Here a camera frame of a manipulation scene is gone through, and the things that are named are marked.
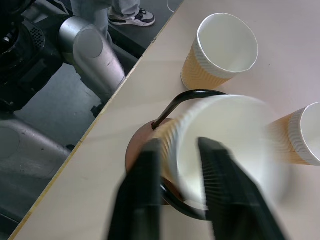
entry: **shoe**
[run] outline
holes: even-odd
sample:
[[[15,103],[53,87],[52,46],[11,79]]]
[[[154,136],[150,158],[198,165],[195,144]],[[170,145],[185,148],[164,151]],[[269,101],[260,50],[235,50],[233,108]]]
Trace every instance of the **shoe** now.
[[[109,7],[108,19],[109,19],[109,22],[113,25],[130,24],[130,25],[136,25],[136,26],[140,26],[140,27],[151,26],[156,21],[155,16],[151,12],[148,12],[142,8],[140,8],[139,13],[135,16],[123,17],[123,16],[119,16],[118,14],[116,14],[112,10],[112,7]]]

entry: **person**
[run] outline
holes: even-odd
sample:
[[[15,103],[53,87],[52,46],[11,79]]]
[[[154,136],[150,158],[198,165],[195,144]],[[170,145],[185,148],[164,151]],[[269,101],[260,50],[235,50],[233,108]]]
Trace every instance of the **person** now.
[[[112,43],[108,33],[113,25],[135,25],[148,27],[156,18],[140,7],[140,0],[70,0],[74,16],[79,16],[96,25]]]

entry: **wooden base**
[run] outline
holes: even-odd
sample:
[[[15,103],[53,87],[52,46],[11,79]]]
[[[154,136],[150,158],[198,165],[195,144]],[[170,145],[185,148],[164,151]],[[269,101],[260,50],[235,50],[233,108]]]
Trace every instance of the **wooden base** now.
[[[161,125],[171,121],[171,118],[167,118],[164,120]],[[155,120],[148,122],[147,124],[143,125],[131,138],[129,145],[126,149],[125,153],[125,169],[126,171],[130,171],[130,169],[135,164],[143,146],[150,140],[154,130],[151,128],[151,124],[155,122]],[[168,189],[180,200],[184,201],[182,195],[179,193],[177,188],[167,179],[162,179]]]

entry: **paper cup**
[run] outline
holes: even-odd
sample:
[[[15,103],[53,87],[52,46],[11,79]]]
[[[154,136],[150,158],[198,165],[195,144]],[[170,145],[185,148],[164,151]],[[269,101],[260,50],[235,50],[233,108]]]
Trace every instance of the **paper cup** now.
[[[206,205],[197,139],[207,137],[231,150],[234,160],[255,182],[266,181],[265,163],[270,160],[270,150],[264,132],[270,115],[263,102],[247,96],[220,95],[200,100],[155,131],[153,137],[162,139],[162,175],[185,199]]]
[[[212,90],[248,71],[258,57],[251,29],[227,13],[208,16],[199,26],[181,80],[189,90]]]
[[[320,102],[269,126],[277,158],[292,164],[320,166]]]

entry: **light wooden table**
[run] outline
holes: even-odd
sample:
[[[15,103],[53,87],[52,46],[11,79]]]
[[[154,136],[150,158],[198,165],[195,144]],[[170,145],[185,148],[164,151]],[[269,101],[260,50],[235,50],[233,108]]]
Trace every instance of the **light wooden table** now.
[[[16,240],[98,240],[110,223],[133,134],[185,91],[180,71],[197,27],[212,13],[246,22],[259,43],[248,73],[219,89],[270,104],[276,118],[320,102],[320,2],[317,0],[185,0],[82,138],[14,232]],[[172,117],[191,103],[179,106]],[[320,168],[295,166],[285,203],[276,206],[294,240],[320,239]],[[207,222],[162,210],[164,240],[211,239]]]

